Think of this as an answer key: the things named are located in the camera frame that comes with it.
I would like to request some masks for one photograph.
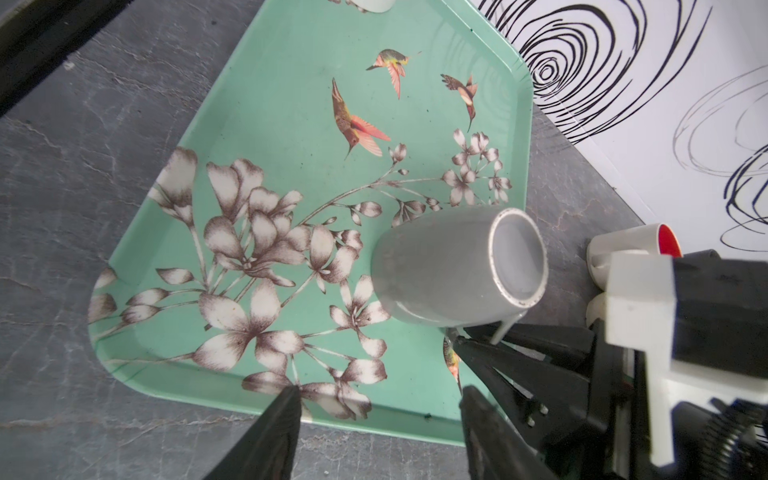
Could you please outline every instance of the tray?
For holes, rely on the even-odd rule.
[[[306,421],[463,444],[453,374],[479,381],[388,318],[370,256],[421,215],[524,208],[531,109],[466,0],[268,0],[97,281],[98,358],[153,396],[258,414],[298,382]]]

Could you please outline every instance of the gray marble countertop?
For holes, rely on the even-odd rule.
[[[202,478],[253,422],[123,386],[96,360],[85,311],[260,4],[135,0],[0,118],[4,478]],[[640,222],[538,110],[528,212],[551,273],[527,321],[582,323],[597,293],[588,239]],[[303,425],[293,477],[464,480],[466,468],[458,447]]]

